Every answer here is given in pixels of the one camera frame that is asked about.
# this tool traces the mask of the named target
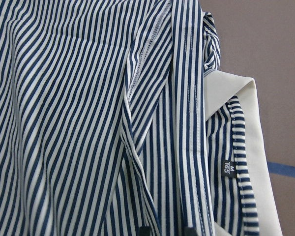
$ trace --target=clothing tag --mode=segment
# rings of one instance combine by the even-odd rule
[[[223,160],[221,176],[236,178],[236,169],[234,161]]]

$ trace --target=blue line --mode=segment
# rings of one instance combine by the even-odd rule
[[[295,178],[295,166],[288,166],[274,162],[268,162],[267,167],[270,173]]]

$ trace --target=blue and white striped fabric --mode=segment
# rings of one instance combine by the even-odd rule
[[[0,235],[214,235],[202,24],[197,0],[0,1]]]
[[[220,44],[208,12],[203,25],[204,75],[207,75],[219,68]],[[237,96],[206,122],[206,145],[215,222],[234,236],[258,236],[257,207],[246,161],[245,119]],[[221,175],[223,160],[235,163],[235,178]]]

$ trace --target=white fabric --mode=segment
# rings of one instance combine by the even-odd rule
[[[257,203],[260,235],[281,236],[282,231],[266,164],[255,80],[214,70],[205,76],[204,84],[206,120],[233,95],[238,96],[245,114],[247,165]],[[218,236],[229,235],[216,224],[215,230]]]

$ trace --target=brown surface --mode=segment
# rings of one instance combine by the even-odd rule
[[[282,233],[295,236],[295,178],[270,174]]]
[[[267,160],[295,166],[295,0],[200,0],[220,70],[256,80]],[[271,174],[283,235],[295,236],[295,178]]]

